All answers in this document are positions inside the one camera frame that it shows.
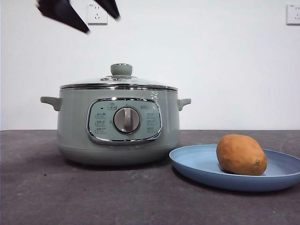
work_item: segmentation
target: lid knob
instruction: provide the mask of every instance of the lid knob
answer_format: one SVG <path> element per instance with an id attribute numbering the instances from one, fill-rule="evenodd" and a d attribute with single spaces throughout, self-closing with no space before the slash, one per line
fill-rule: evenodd
<path id="1" fill-rule="evenodd" d="M 126 63 L 112 64 L 111 73 L 113 76 L 131 76 L 132 66 Z"/>

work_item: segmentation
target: robotic arm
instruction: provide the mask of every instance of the robotic arm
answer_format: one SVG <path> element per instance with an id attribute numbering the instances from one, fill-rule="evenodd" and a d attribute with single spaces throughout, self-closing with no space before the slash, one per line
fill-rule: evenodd
<path id="1" fill-rule="evenodd" d="M 120 14 L 118 11 L 115 0 L 95 0 L 111 17 L 119 19 Z M 69 0 L 38 0 L 38 10 L 43 16 L 49 17 L 84 33 L 90 30 L 83 22 L 80 16 L 75 12 L 70 5 Z"/>

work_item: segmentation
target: electrical outlet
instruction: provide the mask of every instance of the electrical outlet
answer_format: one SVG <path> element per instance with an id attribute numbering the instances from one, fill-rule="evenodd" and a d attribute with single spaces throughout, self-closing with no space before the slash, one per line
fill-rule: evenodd
<path id="1" fill-rule="evenodd" d="M 286 24 L 300 24 L 300 5 L 286 6 Z"/>
<path id="2" fill-rule="evenodd" d="M 88 25 L 107 25 L 107 12 L 98 4 L 88 4 Z"/>

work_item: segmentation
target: button icon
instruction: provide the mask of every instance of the button icon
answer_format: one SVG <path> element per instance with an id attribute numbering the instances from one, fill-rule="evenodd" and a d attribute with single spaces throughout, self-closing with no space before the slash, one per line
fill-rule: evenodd
<path id="1" fill-rule="evenodd" d="M 115 103 L 110 103 L 110 104 L 108 105 L 108 110 L 116 110 L 116 109 L 117 109 L 117 106 L 116 106 Z"/>
<path id="2" fill-rule="evenodd" d="M 153 133 L 154 127 L 147 127 L 147 133 Z"/>
<path id="3" fill-rule="evenodd" d="M 106 114 L 103 112 L 96 113 L 96 119 L 106 119 Z"/>
<path id="4" fill-rule="evenodd" d="M 96 128 L 96 134 L 106 134 L 106 127 Z"/>
<path id="5" fill-rule="evenodd" d="M 153 126 L 153 125 L 156 125 L 155 119 L 147 120 L 147 126 Z"/>
<path id="6" fill-rule="evenodd" d="M 105 120 L 97 120 L 95 125 L 97 127 L 104 127 L 105 126 Z"/>
<path id="7" fill-rule="evenodd" d="M 155 114 L 153 112 L 147 113 L 147 119 L 154 119 L 154 118 L 155 118 Z"/>
<path id="8" fill-rule="evenodd" d="M 141 109 L 148 109 L 149 107 L 147 105 L 141 105 Z"/>

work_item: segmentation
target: lid rim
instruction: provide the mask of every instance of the lid rim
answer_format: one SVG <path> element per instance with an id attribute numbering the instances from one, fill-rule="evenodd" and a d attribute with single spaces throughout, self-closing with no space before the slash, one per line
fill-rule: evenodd
<path id="1" fill-rule="evenodd" d="M 163 86 L 163 85 L 149 85 L 149 84 L 133 84 L 133 83 L 77 83 L 77 84 L 66 84 L 60 86 L 60 89 L 66 88 L 85 88 L 85 87 L 133 87 L 133 88 L 152 88 L 152 89 L 164 89 L 164 90 L 175 90 L 178 88 Z"/>

